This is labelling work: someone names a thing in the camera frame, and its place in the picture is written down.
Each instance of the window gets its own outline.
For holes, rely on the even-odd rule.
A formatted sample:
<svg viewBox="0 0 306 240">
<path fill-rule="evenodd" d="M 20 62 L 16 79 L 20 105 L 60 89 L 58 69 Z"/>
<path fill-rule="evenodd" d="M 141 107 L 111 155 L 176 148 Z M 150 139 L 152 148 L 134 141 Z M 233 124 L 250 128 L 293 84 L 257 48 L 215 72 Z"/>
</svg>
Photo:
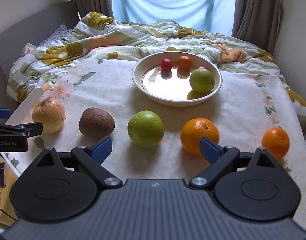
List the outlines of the window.
<svg viewBox="0 0 306 240">
<path fill-rule="evenodd" d="M 171 19 L 184 27 L 231 36 L 235 0 L 113 0 L 121 22 L 152 23 Z"/>
</svg>

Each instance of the small orange fruit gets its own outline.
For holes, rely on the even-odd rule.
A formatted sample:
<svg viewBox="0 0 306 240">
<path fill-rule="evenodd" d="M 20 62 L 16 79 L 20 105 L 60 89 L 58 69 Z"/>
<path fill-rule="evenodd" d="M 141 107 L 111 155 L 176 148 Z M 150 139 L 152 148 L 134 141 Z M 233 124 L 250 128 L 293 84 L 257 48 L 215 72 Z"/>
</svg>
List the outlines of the small orange fruit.
<svg viewBox="0 0 306 240">
<path fill-rule="evenodd" d="M 288 134 L 279 127 L 270 128 L 264 133 L 261 145 L 280 161 L 289 150 Z"/>
<path fill-rule="evenodd" d="M 180 56 L 177 60 L 178 68 L 189 68 L 192 65 L 191 58 L 188 56 Z"/>
<path fill-rule="evenodd" d="M 202 156 L 200 153 L 200 139 L 207 137 L 219 143 L 219 132 L 217 127 L 208 119 L 195 118 L 189 120 L 181 131 L 181 143 L 187 153 Z"/>
</svg>

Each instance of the silver bolt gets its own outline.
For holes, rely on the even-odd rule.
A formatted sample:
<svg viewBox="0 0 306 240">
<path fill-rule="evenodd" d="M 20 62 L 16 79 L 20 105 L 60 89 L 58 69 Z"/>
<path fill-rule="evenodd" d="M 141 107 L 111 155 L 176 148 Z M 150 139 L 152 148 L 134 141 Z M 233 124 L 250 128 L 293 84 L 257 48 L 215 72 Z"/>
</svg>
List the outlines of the silver bolt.
<svg viewBox="0 0 306 240">
<path fill-rule="evenodd" d="M 120 180 L 118 178 L 106 178 L 104 183 L 108 186 L 116 186 L 120 183 Z"/>
<path fill-rule="evenodd" d="M 191 181 L 196 186 L 203 186 L 203 185 L 207 184 L 207 179 L 201 178 L 201 177 L 196 177 L 196 178 L 192 179 Z"/>
</svg>

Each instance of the headboard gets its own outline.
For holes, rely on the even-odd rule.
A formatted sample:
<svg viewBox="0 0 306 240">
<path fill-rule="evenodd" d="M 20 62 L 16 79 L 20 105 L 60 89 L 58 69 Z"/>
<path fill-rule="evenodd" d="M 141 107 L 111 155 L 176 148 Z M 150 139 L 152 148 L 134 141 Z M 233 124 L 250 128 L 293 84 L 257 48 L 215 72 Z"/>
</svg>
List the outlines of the headboard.
<svg viewBox="0 0 306 240">
<path fill-rule="evenodd" d="M 27 42 L 37 46 L 62 23 L 65 23 L 68 29 L 72 29 L 78 21 L 74 1 L 67 1 L 33 14 L 2 32 L 0 66 L 6 77 L 9 77 L 12 63 L 20 57 L 21 49 Z"/>
</svg>

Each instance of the blue gripper pad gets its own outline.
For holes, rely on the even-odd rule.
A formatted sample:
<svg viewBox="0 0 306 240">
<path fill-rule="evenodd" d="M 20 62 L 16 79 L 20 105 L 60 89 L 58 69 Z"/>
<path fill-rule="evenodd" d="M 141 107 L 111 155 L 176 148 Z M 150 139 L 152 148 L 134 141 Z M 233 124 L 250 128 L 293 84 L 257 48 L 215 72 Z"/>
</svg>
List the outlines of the blue gripper pad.
<svg viewBox="0 0 306 240">
<path fill-rule="evenodd" d="M 210 165 L 215 163 L 221 156 L 222 147 L 206 137 L 200 139 L 200 153 L 209 162 Z"/>
<path fill-rule="evenodd" d="M 11 116 L 11 110 L 10 109 L 0 108 L 0 119 L 7 119 L 10 116 Z"/>
<path fill-rule="evenodd" d="M 89 149 L 91 150 L 89 155 L 97 163 L 102 164 L 112 152 L 112 147 L 113 145 L 111 138 L 106 136 L 100 141 L 98 141 L 96 144 L 89 147 Z"/>
</svg>

